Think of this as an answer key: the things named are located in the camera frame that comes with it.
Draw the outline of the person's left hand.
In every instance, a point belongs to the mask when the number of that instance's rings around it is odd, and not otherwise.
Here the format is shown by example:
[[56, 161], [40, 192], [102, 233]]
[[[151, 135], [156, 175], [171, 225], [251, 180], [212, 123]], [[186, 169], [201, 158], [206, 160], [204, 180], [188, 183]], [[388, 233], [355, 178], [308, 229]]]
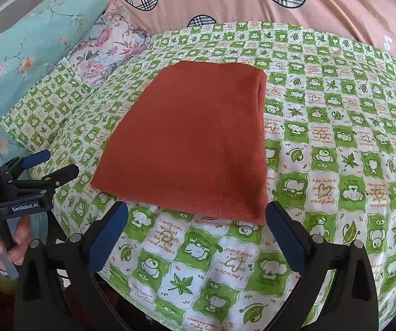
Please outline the person's left hand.
[[[13, 240], [15, 241], [15, 245], [9, 251], [5, 250], [3, 242], [0, 240], [0, 256], [6, 254], [7, 259], [13, 264], [22, 265], [28, 245], [32, 241], [30, 216], [21, 217], [20, 221], [17, 223]], [[0, 270], [6, 270], [1, 259]]]

